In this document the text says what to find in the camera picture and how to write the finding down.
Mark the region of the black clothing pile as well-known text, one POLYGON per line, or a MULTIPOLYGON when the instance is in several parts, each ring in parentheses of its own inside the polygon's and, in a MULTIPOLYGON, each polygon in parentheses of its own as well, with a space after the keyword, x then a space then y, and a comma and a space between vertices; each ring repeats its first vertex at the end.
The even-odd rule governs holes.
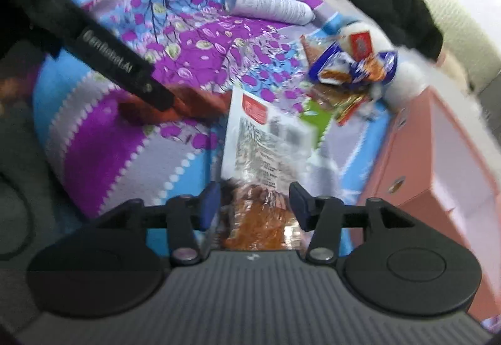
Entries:
POLYGON ((415 49, 437 61, 442 51, 441 30, 424 0, 350 0, 372 18, 395 45, 415 49))

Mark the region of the pink cardboard box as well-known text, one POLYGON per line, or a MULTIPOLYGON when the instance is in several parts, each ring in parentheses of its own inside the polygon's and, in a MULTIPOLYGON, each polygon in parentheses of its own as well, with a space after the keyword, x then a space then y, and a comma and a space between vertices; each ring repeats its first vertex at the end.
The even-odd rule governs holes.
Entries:
POLYGON ((424 90, 390 123, 358 201, 380 197, 469 248, 482 266, 470 314, 500 313, 500 189, 448 105, 424 90))

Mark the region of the blue white snack packet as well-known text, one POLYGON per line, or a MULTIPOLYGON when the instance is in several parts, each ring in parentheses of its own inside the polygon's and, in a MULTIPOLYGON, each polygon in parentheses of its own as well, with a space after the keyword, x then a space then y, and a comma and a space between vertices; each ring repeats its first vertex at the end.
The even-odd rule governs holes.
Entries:
POLYGON ((314 83, 341 86, 350 90, 366 85, 387 85, 394 77, 395 54, 392 51, 372 54, 355 61, 337 42, 320 50, 308 70, 314 83))

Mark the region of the small red snack packet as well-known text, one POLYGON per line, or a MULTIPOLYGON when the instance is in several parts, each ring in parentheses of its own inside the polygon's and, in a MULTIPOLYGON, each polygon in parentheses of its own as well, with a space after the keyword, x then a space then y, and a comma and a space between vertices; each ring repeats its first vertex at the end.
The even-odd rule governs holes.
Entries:
POLYGON ((362 61, 373 54, 369 31, 350 34, 348 38, 355 61, 362 61))

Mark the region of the clear bread snack pack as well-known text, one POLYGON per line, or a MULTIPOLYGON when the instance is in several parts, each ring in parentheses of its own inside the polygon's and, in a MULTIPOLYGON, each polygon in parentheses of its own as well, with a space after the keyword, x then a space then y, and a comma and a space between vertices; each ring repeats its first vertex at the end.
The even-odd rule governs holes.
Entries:
POLYGON ((232 190, 223 248, 302 250, 310 235, 290 208, 290 184, 302 181, 317 130, 269 102, 232 92, 221 176, 232 190))

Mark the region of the white cylindrical tube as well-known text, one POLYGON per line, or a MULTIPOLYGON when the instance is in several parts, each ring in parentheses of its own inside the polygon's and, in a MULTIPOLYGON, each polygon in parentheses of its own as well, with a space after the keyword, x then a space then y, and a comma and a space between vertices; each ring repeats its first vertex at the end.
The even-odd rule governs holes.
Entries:
POLYGON ((301 26, 315 18, 311 7, 298 0, 224 0, 224 8, 232 16, 301 26))

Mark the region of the colourful floral bed sheet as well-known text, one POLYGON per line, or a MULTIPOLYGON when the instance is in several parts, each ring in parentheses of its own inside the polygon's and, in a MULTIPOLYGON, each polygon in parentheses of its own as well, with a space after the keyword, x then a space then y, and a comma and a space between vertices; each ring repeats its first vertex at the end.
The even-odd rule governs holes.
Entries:
MULTIPOLYGON (((307 98, 299 35, 284 24, 228 16, 223 0, 74 0, 155 66, 163 85, 223 93, 234 85, 318 126, 308 190, 358 202, 390 114, 338 126, 307 98)), ((38 139, 59 182, 58 231, 132 198, 162 204, 196 195, 218 177, 226 122, 186 118, 135 125, 119 111, 126 93, 68 52, 43 63, 33 94, 38 139)))

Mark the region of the red foil snack bag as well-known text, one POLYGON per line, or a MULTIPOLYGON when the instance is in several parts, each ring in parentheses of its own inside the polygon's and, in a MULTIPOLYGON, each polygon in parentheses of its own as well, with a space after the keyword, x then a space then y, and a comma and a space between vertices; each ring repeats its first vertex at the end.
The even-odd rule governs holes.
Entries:
POLYGON ((232 91, 214 93, 185 85, 168 86, 173 105, 161 112, 137 96, 128 96, 118 105, 119 114, 135 125, 157 125, 184 119, 215 120, 229 113, 232 91))

